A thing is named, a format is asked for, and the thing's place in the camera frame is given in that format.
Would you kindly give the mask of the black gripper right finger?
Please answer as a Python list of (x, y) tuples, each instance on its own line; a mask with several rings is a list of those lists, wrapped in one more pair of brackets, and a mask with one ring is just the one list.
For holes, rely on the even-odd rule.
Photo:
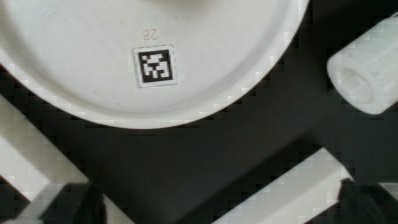
[(398, 182), (341, 181), (336, 224), (398, 224)]

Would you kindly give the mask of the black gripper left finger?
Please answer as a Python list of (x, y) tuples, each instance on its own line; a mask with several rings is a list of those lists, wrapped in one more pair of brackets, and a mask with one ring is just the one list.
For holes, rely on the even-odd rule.
[(103, 193), (91, 183), (71, 183), (39, 216), (43, 224), (107, 224)]

